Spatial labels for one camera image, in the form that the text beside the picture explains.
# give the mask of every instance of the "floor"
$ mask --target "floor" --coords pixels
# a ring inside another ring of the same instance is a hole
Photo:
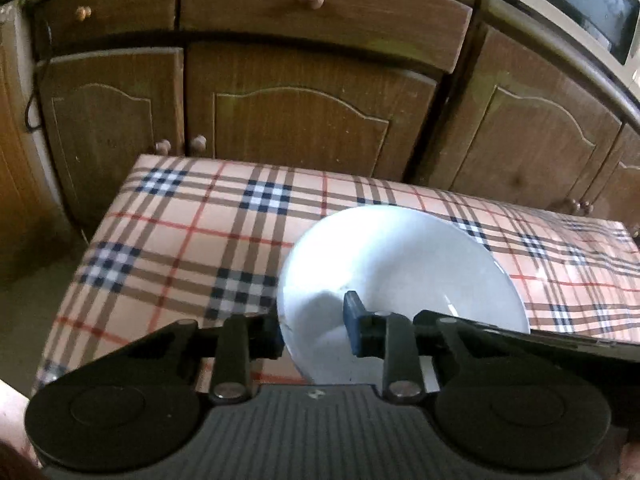
[[[74,250],[0,286],[0,380],[22,394],[30,394],[47,335],[80,257]]]

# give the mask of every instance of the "checkered tablecloth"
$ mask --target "checkered tablecloth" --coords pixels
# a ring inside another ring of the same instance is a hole
[[[640,342],[640,253],[619,223],[357,176],[143,155],[68,288],[36,387],[177,319],[210,326],[274,308],[278,271],[306,230],[380,203],[427,211],[484,245],[533,328]],[[302,381],[286,354],[253,366],[258,381]],[[210,363],[200,388],[208,374]]]

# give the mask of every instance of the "cabinet door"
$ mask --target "cabinet door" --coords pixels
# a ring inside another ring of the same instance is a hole
[[[92,232],[142,153],[183,145],[182,51],[148,48],[54,58],[42,111],[68,206]]]
[[[491,28],[470,71],[418,183],[552,210],[579,201],[620,121],[561,70]]]
[[[584,201],[591,216],[624,222],[637,237],[640,230],[640,136],[626,124]]]
[[[203,43],[187,52],[189,137],[202,154],[399,180],[435,83],[334,54]]]

